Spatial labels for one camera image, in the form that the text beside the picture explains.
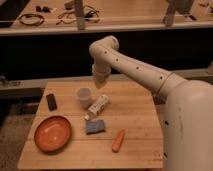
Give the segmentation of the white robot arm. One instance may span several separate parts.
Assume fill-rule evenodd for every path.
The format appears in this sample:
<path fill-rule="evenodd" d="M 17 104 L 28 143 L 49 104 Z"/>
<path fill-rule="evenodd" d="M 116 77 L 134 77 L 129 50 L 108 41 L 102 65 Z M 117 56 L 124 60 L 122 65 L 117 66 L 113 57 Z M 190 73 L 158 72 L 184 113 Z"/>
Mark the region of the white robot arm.
<path fill-rule="evenodd" d="M 116 69 L 165 101 L 164 171 L 213 171 L 213 85 L 187 80 L 118 49 L 114 36 L 90 45 L 95 85 L 104 86 Z"/>

